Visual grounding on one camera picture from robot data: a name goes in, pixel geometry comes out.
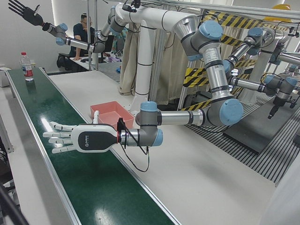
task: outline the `pink plastic tray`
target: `pink plastic tray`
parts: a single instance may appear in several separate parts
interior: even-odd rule
[[[96,110],[99,110],[99,123],[110,124],[117,129],[117,122],[119,118],[122,117],[127,128],[132,128],[133,126],[134,116],[116,101],[91,105],[90,113],[92,118]]]

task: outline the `yellow hard hat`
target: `yellow hard hat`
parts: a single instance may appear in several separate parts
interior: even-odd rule
[[[272,9],[281,9],[281,10],[291,10],[291,6],[289,4],[278,4],[274,6]],[[279,21],[284,21],[284,22],[292,22],[291,19],[286,19],[286,18],[279,18],[279,17],[265,17],[264,20],[268,21],[274,21],[274,22],[279,22]]]

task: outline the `dark shirt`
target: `dark shirt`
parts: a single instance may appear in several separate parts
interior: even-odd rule
[[[80,36],[81,40],[83,42],[88,42],[88,33],[83,29],[83,25],[81,23],[76,24],[73,27],[73,35],[74,36]],[[95,29],[90,28],[90,42],[94,43],[94,38],[95,38]],[[87,55],[88,51],[82,49],[80,51],[80,56]],[[71,46],[71,51],[70,51],[70,57],[75,57],[76,56],[76,47]]]

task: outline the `hazard tape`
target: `hazard tape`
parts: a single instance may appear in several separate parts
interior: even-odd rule
[[[235,64],[234,68],[251,67],[254,66],[257,60],[244,60]]]
[[[247,17],[239,16],[239,15],[232,15],[228,13],[216,12],[211,10],[205,11],[206,16],[203,18],[204,21],[206,20],[216,20],[221,26],[226,27],[237,27],[243,29],[251,29],[254,27],[267,27],[277,30],[289,30],[283,26],[277,26],[277,24],[268,24],[263,22],[263,20],[255,20],[250,19]]]
[[[209,84],[205,68],[187,68],[183,86],[191,88]]]
[[[198,109],[203,109],[205,107],[207,107],[210,104],[211,100],[206,100],[204,102],[198,103],[196,105],[191,105],[190,107],[184,108],[182,109],[182,111],[194,111],[194,110],[198,110]]]
[[[238,62],[235,68],[250,67],[256,63],[256,60],[244,60]],[[204,86],[209,84],[205,68],[187,68],[183,86],[186,88]]]
[[[250,74],[241,74],[238,77],[242,78],[242,79],[249,79]],[[231,91],[231,94],[237,96],[242,90],[243,90],[243,88],[241,88],[241,87],[234,88]],[[203,108],[209,106],[210,102],[211,102],[211,99],[206,100],[206,101],[201,102],[201,103],[198,103],[196,105],[191,105],[187,108],[183,108],[182,111],[193,111],[193,110],[203,109]]]
[[[238,46],[240,46],[243,43],[242,40],[238,40],[238,39],[233,38],[231,36],[228,36],[226,34],[223,34],[223,36],[221,37],[220,41],[223,44],[231,45],[231,46],[235,46],[235,47],[238,47]]]

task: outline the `logo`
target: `logo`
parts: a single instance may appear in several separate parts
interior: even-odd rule
[[[89,145],[90,145],[90,144],[89,144],[89,140],[90,140],[90,139],[89,139],[89,136],[86,135],[86,136],[85,136],[85,145],[84,145],[85,147],[89,147]]]

